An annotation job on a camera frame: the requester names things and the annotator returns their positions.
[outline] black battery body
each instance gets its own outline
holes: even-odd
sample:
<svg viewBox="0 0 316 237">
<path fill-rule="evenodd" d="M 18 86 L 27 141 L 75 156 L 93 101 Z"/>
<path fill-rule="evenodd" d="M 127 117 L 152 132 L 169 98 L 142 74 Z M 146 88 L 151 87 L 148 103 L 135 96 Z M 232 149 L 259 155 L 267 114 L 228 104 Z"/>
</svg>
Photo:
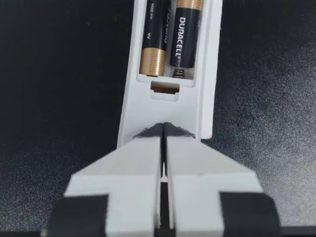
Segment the black battery body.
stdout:
<svg viewBox="0 0 316 237">
<path fill-rule="evenodd" d="M 142 48 L 167 49 L 170 0 L 148 0 L 145 16 L 145 27 Z"/>
<path fill-rule="evenodd" d="M 170 64 L 177 68 L 193 68 L 198 41 L 200 10 L 178 7 L 176 10 Z"/>
</svg>

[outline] textured dark background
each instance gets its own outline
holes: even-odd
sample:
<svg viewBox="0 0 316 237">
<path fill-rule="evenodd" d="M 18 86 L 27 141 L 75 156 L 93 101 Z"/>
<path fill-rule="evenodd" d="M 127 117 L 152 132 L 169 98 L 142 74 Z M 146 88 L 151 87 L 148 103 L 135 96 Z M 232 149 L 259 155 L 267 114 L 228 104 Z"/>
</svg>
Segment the textured dark background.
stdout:
<svg viewBox="0 0 316 237">
<path fill-rule="evenodd" d="M 0 0 L 0 231 L 39 230 L 116 147 L 133 2 Z M 224 0 L 210 146 L 316 225 L 316 1 Z"/>
</svg>

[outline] copper battery top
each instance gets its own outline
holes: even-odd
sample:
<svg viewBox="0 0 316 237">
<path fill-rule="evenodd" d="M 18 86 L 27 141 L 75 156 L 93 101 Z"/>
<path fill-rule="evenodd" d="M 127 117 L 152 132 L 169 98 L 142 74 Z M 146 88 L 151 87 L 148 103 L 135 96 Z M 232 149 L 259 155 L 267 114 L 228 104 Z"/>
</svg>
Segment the copper battery top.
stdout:
<svg viewBox="0 0 316 237">
<path fill-rule="evenodd" d="M 202 10 L 202 0 L 177 0 L 177 7 L 191 8 L 201 11 Z"/>
<path fill-rule="evenodd" d="M 142 52 L 140 74 L 163 76 L 166 51 L 160 48 L 144 48 Z"/>
</svg>

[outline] aa battery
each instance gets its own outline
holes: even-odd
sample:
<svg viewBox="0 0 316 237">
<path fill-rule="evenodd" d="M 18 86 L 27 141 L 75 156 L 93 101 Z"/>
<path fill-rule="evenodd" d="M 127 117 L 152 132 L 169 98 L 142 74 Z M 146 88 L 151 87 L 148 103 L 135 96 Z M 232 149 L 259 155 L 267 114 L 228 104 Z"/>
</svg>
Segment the aa battery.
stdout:
<svg viewBox="0 0 316 237">
<path fill-rule="evenodd" d="M 140 74 L 163 76 L 170 24 L 170 0 L 148 0 Z"/>
<path fill-rule="evenodd" d="M 173 30 L 170 64 L 176 68 L 194 67 L 198 22 L 202 0 L 178 0 Z"/>
</svg>

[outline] metal spring contact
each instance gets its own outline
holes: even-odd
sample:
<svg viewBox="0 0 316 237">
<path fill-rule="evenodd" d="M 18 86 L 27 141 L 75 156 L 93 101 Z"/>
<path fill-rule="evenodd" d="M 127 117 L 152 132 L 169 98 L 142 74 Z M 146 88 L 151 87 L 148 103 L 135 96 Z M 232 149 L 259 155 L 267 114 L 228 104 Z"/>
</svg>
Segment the metal spring contact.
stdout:
<svg viewBox="0 0 316 237">
<path fill-rule="evenodd" d="M 172 77 L 184 79 L 184 69 L 183 68 L 175 68 L 173 71 Z"/>
</svg>

